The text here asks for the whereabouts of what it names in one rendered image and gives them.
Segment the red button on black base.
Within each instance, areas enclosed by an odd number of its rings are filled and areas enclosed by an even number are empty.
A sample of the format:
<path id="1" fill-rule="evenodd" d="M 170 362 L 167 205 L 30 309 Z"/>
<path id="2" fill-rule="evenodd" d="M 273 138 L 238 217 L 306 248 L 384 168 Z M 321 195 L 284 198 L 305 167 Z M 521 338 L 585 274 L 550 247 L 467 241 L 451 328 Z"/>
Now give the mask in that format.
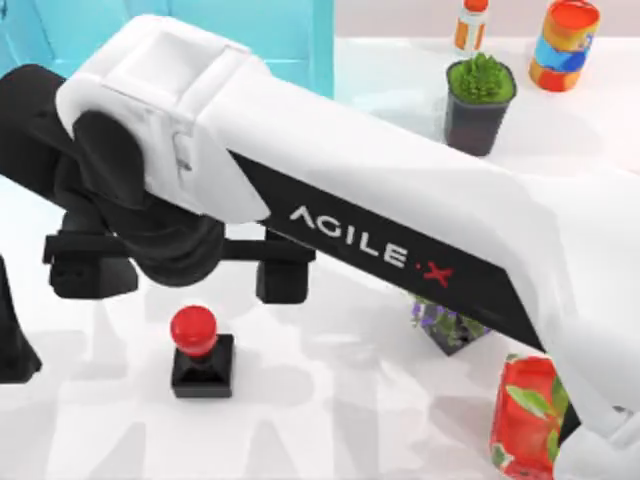
<path id="1" fill-rule="evenodd" d="M 175 344 L 171 388 L 181 399 L 232 396 L 235 338 L 219 333 L 215 315 L 201 305 L 181 308 L 171 319 Z"/>

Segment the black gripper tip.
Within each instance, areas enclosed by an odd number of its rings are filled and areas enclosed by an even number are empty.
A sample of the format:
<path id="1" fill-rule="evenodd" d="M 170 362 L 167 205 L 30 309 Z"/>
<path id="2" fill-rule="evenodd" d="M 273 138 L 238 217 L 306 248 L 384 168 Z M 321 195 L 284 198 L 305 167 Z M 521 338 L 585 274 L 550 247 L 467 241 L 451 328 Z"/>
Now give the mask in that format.
<path id="1" fill-rule="evenodd" d="M 42 362 L 16 315 L 4 258 L 0 255 L 0 384 L 26 384 Z"/>

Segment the purple flower in black pot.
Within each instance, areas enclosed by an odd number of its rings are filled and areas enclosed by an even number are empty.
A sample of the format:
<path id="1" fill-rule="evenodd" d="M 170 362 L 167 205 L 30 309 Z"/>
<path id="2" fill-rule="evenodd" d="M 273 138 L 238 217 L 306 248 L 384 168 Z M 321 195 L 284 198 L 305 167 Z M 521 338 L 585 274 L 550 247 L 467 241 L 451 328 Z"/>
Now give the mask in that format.
<path id="1" fill-rule="evenodd" d="M 491 332 L 478 321 L 419 296 L 413 300 L 412 324 L 421 328 L 447 356 Z"/>

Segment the light blue rack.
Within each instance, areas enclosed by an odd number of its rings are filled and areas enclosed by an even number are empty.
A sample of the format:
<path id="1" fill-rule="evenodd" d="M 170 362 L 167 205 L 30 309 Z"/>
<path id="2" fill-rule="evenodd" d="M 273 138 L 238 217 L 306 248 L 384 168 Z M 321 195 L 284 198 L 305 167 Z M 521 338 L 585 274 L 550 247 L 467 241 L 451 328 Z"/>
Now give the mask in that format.
<path id="1" fill-rule="evenodd" d="M 334 0 L 0 0 L 0 76 L 29 63 L 68 76 L 142 14 L 227 37 L 279 78 L 334 95 Z"/>

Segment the green plant in dark pot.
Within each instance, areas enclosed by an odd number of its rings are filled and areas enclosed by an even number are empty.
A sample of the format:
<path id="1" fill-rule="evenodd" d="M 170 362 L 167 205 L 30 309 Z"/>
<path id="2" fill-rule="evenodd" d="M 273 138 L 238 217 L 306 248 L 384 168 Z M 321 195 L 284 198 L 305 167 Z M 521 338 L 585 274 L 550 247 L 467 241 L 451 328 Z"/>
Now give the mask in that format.
<path id="1" fill-rule="evenodd" d="M 446 80 L 446 144 L 472 156 L 487 156 L 517 95 L 511 69 L 480 52 L 452 63 L 446 70 Z"/>

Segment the red carton with fruit print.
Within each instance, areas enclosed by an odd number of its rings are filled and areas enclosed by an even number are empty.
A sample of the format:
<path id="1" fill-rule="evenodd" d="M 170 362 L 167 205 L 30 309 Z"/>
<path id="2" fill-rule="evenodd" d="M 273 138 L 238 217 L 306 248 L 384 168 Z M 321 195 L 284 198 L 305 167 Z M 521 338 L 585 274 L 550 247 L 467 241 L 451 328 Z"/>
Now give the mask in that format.
<path id="1" fill-rule="evenodd" d="M 554 480 L 568 405 L 568 394 L 549 358 L 508 355 L 489 441 L 493 465 L 511 480 Z"/>

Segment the orange bottle with white label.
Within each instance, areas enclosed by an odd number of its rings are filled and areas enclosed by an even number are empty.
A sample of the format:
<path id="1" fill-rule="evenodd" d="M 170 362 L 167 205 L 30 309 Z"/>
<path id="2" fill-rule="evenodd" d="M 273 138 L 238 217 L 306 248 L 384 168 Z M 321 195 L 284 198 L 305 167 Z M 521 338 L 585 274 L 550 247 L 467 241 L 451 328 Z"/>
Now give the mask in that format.
<path id="1" fill-rule="evenodd" d="M 480 50 L 485 33 L 489 0 L 463 0 L 454 34 L 455 48 L 473 56 Z"/>

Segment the orange and blue can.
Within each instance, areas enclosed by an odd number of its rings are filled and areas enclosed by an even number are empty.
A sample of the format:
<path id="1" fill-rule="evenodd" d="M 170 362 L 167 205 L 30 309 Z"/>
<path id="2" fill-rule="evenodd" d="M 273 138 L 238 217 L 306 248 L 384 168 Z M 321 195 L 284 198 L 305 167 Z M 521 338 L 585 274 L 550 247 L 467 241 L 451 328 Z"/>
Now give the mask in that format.
<path id="1" fill-rule="evenodd" d="M 599 24 L 600 12 L 588 0 L 554 0 L 533 52 L 531 80 L 550 92 L 574 88 Z"/>

